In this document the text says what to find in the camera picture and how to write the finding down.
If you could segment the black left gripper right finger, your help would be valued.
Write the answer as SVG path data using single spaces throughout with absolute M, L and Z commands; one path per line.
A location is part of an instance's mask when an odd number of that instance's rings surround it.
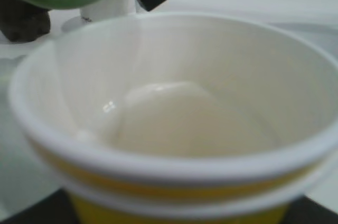
M 308 197 L 302 197 L 291 204 L 284 224 L 337 224 L 337 213 Z

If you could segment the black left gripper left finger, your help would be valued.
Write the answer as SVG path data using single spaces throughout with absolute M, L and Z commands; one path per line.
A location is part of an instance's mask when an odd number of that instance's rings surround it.
M 1 221 L 3 224 L 78 224 L 78 217 L 64 190 L 57 190 L 30 208 Z

